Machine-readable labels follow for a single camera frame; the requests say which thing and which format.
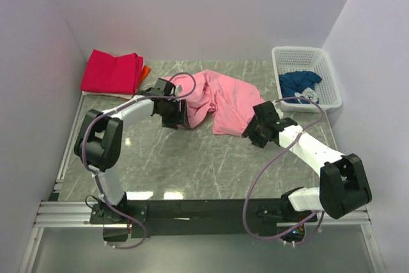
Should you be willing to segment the pink t-shirt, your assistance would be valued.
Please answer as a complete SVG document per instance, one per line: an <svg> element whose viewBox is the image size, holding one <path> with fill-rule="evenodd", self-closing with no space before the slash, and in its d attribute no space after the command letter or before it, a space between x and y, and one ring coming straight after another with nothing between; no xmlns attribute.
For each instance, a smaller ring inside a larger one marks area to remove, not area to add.
<svg viewBox="0 0 409 273"><path fill-rule="evenodd" d="M183 74L165 79L183 88L179 95L196 85L185 98L189 125L197 127L210 114L214 134L240 137L254 115L253 107L265 101L254 85L211 70L198 72L193 78Z"/></svg>

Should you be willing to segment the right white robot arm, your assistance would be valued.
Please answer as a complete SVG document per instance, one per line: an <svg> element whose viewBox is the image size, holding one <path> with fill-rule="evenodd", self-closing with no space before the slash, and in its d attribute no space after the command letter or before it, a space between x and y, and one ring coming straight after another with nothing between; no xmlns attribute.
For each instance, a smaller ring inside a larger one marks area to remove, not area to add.
<svg viewBox="0 0 409 273"><path fill-rule="evenodd" d="M339 219L373 199L363 162L358 155L345 155L308 134L291 118L280 118L274 103L253 107L254 115L242 136L264 148L273 142L294 153L320 178L318 187L296 188L282 195L281 215L295 221L303 211L324 211Z"/></svg>

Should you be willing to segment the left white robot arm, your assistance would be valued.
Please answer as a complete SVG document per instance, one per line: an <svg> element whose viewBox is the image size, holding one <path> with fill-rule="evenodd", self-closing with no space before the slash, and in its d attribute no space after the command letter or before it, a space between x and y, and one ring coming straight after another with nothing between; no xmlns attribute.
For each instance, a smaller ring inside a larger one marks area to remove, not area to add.
<svg viewBox="0 0 409 273"><path fill-rule="evenodd" d="M116 163L121 154L123 132L138 121L153 115L162 118L162 126L170 129L189 128L186 94L176 94L181 88L171 81L159 78L153 87L140 91L130 100L106 109L86 112L74 145L74 154L91 172L100 193L108 204L105 215L114 223L126 219L128 208L126 192L116 173Z"/></svg>

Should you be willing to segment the folded orange t-shirt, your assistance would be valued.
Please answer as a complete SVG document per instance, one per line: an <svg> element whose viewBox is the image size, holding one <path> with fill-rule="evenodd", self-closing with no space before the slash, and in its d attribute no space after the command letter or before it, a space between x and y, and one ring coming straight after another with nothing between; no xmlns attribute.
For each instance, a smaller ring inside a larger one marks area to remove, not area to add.
<svg viewBox="0 0 409 273"><path fill-rule="evenodd" d="M141 73L139 76L139 83L142 83L145 80L145 78L147 78L147 76L150 74L150 72L151 68L144 65L143 68L141 69Z"/></svg>

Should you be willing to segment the blue t-shirt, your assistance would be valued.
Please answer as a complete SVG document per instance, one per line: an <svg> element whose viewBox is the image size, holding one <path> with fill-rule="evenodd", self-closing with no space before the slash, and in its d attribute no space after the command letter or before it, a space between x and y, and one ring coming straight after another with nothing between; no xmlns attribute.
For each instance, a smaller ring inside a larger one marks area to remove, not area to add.
<svg viewBox="0 0 409 273"><path fill-rule="evenodd" d="M295 97L304 97L318 104L319 97L315 91L315 85L321 81L322 78L311 71L296 71L279 75L282 97L293 97L293 99L286 101L289 104L309 104L307 101L295 99Z"/></svg>

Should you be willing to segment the white plastic basket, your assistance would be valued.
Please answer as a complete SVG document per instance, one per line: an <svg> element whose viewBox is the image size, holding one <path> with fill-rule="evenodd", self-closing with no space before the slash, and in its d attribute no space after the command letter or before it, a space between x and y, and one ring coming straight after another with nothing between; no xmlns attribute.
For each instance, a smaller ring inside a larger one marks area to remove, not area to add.
<svg viewBox="0 0 409 273"><path fill-rule="evenodd" d="M293 72L313 72L321 77L314 85L320 107L327 111L342 105L334 67L328 54L320 48L281 46L272 49L272 63L276 78Z"/></svg>

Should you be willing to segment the folded magenta t-shirt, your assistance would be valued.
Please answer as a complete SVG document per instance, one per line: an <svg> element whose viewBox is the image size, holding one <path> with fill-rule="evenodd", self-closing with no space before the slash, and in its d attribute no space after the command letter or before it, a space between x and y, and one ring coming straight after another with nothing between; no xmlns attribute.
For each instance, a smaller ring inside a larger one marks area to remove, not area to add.
<svg viewBox="0 0 409 273"><path fill-rule="evenodd" d="M88 93L133 95L141 81L143 67L144 58L136 53L112 56L94 49L80 89Z"/></svg>

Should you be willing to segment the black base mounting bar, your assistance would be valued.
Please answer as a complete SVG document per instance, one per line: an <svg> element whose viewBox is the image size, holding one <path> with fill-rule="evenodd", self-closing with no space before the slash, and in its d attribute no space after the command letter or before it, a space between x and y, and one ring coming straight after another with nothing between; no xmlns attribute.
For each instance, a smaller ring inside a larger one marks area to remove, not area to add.
<svg viewBox="0 0 409 273"><path fill-rule="evenodd" d="M246 229L260 237L283 231L280 223L298 223L310 211L297 212L289 201L279 198L210 200L128 201L123 214L113 212L101 201L91 209L89 222L104 226L104 238L110 242L126 240L118 228L125 225L131 238L178 235L236 235Z"/></svg>

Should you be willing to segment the aluminium rail frame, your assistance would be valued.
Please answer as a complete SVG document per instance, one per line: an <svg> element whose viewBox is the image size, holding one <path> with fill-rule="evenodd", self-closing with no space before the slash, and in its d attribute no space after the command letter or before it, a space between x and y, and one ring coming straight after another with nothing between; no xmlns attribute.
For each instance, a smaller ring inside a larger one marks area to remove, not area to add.
<svg viewBox="0 0 409 273"><path fill-rule="evenodd" d="M318 183L294 155L270 160L277 148L257 148L241 137L215 135L207 118L192 131L127 132L119 174L131 199L243 198L256 173L252 195L280 195L290 187ZM152 237L142 246L116 251L104 246L102 229L89 223L83 197L94 191L73 156L65 160L58 201L43 202L33 227L24 272L384 272L365 208L339 220L308 226L308 242L291 246L249 235Z"/></svg>

